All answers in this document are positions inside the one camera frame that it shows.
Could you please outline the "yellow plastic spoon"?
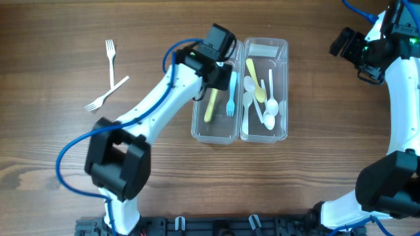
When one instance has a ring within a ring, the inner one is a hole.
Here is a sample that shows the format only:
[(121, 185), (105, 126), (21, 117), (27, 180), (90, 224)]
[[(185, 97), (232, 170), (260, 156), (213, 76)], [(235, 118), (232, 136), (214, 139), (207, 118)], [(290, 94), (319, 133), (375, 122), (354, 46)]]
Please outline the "yellow plastic spoon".
[(256, 89), (255, 89), (256, 99), (259, 103), (263, 103), (265, 99), (265, 95), (264, 95), (263, 89), (261, 88), (261, 86), (259, 85), (259, 82), (257, 81), (257, 74), (255, 71), (255, 65), (253, 63), (253, 60), (251, 58), (247, 58), (245, 60), (245, 63), (248, 68), (250, 76), (252, 77), (253, 81), (256, 84)]

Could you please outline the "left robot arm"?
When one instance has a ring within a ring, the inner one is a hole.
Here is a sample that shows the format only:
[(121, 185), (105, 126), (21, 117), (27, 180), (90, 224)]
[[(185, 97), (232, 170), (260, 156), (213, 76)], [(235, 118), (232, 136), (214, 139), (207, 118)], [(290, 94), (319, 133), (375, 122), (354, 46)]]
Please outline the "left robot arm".
[(106, 213), (93, 235), (139, 233), (137, 195), (150, 176), (153, 143), (189, 100), (201, 100), (208, 88), (228, 89), (233, 67), (226, 61), (236, 45), (231, 31), (213, 24), (205, 39), (171, 47), (172, 63), (154, 89), (116, 121), (94, 124), (85, 172), (106, 197)]

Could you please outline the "white spoon crossed large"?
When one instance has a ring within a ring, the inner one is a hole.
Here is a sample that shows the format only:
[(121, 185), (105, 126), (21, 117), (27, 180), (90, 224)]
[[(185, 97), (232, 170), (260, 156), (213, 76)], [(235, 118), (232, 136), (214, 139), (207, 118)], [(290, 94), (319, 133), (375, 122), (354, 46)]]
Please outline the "white spoon crossed large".
[(272, 130), (275, 126), (275, 116), (269, 114), (268, 112), (268, 104), (267, 104), (268, 100), (267, 100), (267, 94), (266, 94), (266, 87), (265, 87), (265, 83), (263, 79), (261, 79), (261, 87), (265, 95), (265, 99), (264, 99), (265, 111), (263, 113), (264, 125), (268, 130)]

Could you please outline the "yellow plastic fork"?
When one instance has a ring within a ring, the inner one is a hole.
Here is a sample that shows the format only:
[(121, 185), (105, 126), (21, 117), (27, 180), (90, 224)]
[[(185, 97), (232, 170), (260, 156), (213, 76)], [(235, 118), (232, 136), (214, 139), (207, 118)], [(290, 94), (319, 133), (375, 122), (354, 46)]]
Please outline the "yellow plastic fork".
[(205, 111), (205, 115), (204, 115), (204, 118), (203, 118), (205, 123), (209, 123), (212, 119), (217, 94), (218, 94), (218, 90), (213, 88), (212, 91), (211, 91), (211, 95), (210, 95), (210, 98), (209, 98), (209, 101), (208, 101), (208, 104), (207, 104), (207, 108), (206, 108), (206, 111)]

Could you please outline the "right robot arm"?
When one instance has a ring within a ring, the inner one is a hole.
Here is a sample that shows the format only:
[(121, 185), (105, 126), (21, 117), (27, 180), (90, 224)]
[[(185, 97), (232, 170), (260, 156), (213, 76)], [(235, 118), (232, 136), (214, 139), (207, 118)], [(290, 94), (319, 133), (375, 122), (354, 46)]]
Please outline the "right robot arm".
[(362, 12), (367, 35), (344, 28), (329, 52), (351, 62), (358, 78), (387, 84), (390, 143), (387, 154), (364, 168), (354, 190), (308, 211), (307, 226), (330, 235), (368, 222), (419, 217), (419, 2), (391, 1), (378, 16)]

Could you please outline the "white spoon crossed small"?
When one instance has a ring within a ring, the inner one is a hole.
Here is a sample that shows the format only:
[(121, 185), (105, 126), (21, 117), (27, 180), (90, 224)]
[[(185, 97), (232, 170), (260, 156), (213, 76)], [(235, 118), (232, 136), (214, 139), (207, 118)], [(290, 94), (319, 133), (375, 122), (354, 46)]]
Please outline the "white spoon crossed small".
[(267, 101), (267, 110), (270, 115), (276, 116), (278, 114), (278, 103), (274, 97), (274, 82), (272, 70), (268, 70), (268, 82), (270, 89), (270, 98)]

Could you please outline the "white spoon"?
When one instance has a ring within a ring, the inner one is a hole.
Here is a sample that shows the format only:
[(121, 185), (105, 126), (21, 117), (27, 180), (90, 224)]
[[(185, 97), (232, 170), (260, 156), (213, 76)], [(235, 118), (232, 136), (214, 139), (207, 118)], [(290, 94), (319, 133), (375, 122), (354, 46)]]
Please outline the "white spoon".
[(250, 92), (243, 94), (243, 121), (242, 131), (244, 134), (249, 134), (249, 107), (253, 103), (253, 95)]
[(246, 91), (250, 92), (253, 95), (253, 103), (254, 103), (255, 109), (257, 111), (257, 115), (259, 117), (260, 122), (263, 124), (264, 123), (263, 115), (261, 113), (261, 109), (258, 105), (258, 101), (257, 101), (256, 96), (255, 96), (255, 89), (256, 89), (255, 82), (253, 81), (252, 77), (247, 75), (247, 76), (244, 77), (243, 85), (244, 85), (244, 88), (246, 89)]

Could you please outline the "light blue plastic fork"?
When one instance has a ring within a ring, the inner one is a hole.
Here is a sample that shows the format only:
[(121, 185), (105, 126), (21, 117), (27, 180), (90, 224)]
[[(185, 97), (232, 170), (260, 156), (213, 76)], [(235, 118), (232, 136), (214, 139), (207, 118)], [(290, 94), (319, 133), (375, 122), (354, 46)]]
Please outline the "light blue plastic fork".
[(234, 115), (235, 110), (235, 103), (234, 103), (234, 95), (236, 90), (236, 83), (237, 83), (238, 74), (233, 71), (230, 76), (230, 84), (229, 84), (229, 100), (226, 104), (226, 114), (229, 117)]

